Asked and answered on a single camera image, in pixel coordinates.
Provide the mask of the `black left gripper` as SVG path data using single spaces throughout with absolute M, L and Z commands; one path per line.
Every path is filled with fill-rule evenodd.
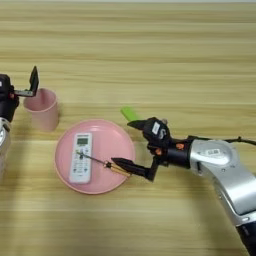
M 20 97 L 34 97 L 39 86 L 37 67 L 34 67 L 30 76 L 30 90 L 15 90 L 13 86 L 7 89 L 0 88 L 0 118 L 11 122 L 19 106 Z

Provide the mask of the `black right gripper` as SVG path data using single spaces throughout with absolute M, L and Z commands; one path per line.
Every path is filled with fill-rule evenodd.
M 128 126 L 142 131 L 146 125 L 146 120 L 133 120 L 128 123 Z M 154 181 L 157 169 L 160 165 L 169 166 L 175 165 L 178 167 L 189 169 L 190 153 L 192 147 L 192 137 L 186 139 L 170 139 L 165 147 L 160 147 L 156 144 L 149 143 L 148 150 L 153 155 L 153 162 L 148 169 L 144 166 L 135 164 L 132 160 L 125 158 L 112 158 L 112 166 L 115 170 L 122 173 L 134 174 L 147 178 L 149 181 Z

